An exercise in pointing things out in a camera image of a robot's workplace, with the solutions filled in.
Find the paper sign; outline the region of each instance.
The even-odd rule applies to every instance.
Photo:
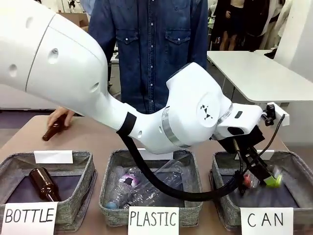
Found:
[[[72,164],[72,150],[34,151],[36,163],[42,164]]]
[[[130,207],[128,235],[178,235],[178,207]]]
[[[173,159],[173,153],[153,154],[153,153],[148,152],[145,148],[139,148],[138,150],[143,160],[172,160]]]
[[[1,235],[53,235],[57,202],[8,203]]]
[[[275,150],[266,150],[262,155],[261,158],[263,160],[270,160],[273,154],[275,153]],[[238,154],[236,154],[235,160],[239,160]]]
[[[293,208],[240,208],[242,235],[292,235]]]

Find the wall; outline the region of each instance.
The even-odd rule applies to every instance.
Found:
[[[294,0],[275,60],[313,82],[313,4],[311,2],[312,0]],[[313,102],[291,103],[286,111],[291,116],[291,124],[280,130],[280,137],[285,144],[287,146],[313,145]]]

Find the plastic bottle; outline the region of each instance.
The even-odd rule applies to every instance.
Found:
[[[136,167],[126,171],[117,183],[117,186],[111,191],[109,202],[106,204],[108,209],[117,209],[127,202],[133,188],[135,188],[140,180],[140,170]]]
[[[182,184],[182,163],[173,162],[171,165],[167,165],[167,169],[172,169],[172,172],[164,176],[164,174],[161,174],[162,170],[159,169],[156,172],[156,176],[166,185],[177,188]],[[130,200],[124,204],[123,208],[127,209],[130,206],[155,206],[161,196],[162,192],[150,182],[147,184],[143,183],[138,185],[131,193]]]
[[[115,175],[116,175],[116,182],[118,182],[119,178],[121,178],[123,175],[125,175],[126,171],[123,167],[121,167],[120,165],[118,165],[115,169],[114,169]]]

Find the green object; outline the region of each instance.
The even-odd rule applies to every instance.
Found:
[[[277,178],[270,176],[264,180],[267,186],[271,188],[278,188],[281,185],[282,182],[282,175],[278,175]]]

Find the brown bottle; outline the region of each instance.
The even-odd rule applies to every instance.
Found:
[[[35,168],[29,173],[31,182],[39,197],[49,202],[60,202],[58,186],[53,182],[47,169]]]
[[[43,136],[44,141],[48,141],[51,139],[55,134],[62,132],[66,129],[64,126],[65,119],[67,118],[67,114],[63,114],[58,119],[55,120],[52,126],[49,127],[47,132]]]

